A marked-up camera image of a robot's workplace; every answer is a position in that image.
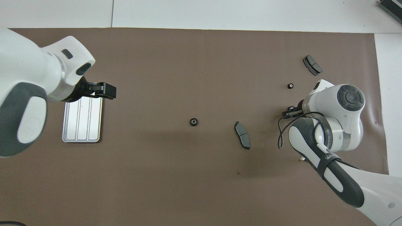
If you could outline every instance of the black cable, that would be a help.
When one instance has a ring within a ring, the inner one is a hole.
[[[17,226],[26,226],[25,224],[18,222],[18,221],[0,221],[0,225],[2,224],[12,224]]]
[[[280,119],[278,120],[278,127],[279,127],[279,132],[280,132],[280,133],[279,133],[279,137],[278,137],[278,148],[279,148],[279,149],[282,149],[282,147],[283,147],[283,135],[282,135],[282,134],[285,132],[285,130],[286,130],[294,121],[298,120],[299,118],[301,118],[301,117],[303,117],[303,116],[309,115],[309,114],[318,114],[318,115],[321,115],[321,116],[324,117],[324,115],[323,115],[322,113],[317,112],[317,111],[311,111],[311,112],[303,113],[303,114],[297,116],[297,117],[296,117],[295,119],[293,119],[291,122],[289,122],[289,123],[285,126],[285,128],[284,128],[283,130],[281,129],[281,125],[280,125],[279,123],[281,122],[282,119],[284,119],[284,118],[287,117],[287,116],[283,116],[282,118],[280,118]]]

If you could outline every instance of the gray rubber padding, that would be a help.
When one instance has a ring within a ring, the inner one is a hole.
[[[21,119],[31,97],[40,97],[46,100],[46,92],[43,88],[37,85],[21,82],[12,88],[3,104],[0,106],[1,157],[8,157],[18,154],[35,142],[36,139],[30,143],[23,144],[19,142],[17,138],[17,132]]]

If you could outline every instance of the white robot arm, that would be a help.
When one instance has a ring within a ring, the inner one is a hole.
[[[283,112],[283,118],[307,116],[291,124],[289,141],[344,202],[377,225],[402,226],[402,178],[363,171],[334,154],[360,144],[364,105],[357,87],[320,80],[298,107]]]
[[[114,86],[83,77],[94,63],[90,52],[72,36],[39,48],[0,28],[0,157],[25,150],[40,136],[47,101],[115,98]]]

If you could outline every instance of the small black wheel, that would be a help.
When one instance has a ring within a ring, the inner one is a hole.
[[[191,125],[191,126],[196,126],[196,125],[198,125],[198,119],[196,119],[196,118],[190,119],[190,125]]]

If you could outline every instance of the brown mat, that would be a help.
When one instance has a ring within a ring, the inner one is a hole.
[[[0,159],[0,220],[42,225],[373,225],[341,201],[276,122],[323,78],[365,94],[364,138],[338,153],[387,173],[373,34],[177,29],[15,29],[39,46],[72,35],[85,77],[117,87],[102,141],[61,140],[64,104],[43,136]],[[313,76],[302,58],[323,68]],[[287,89],[288,83],[295,88]],[[191,127],[189,120],[198,118]],[[251,149],[234,131],[242,123]]]

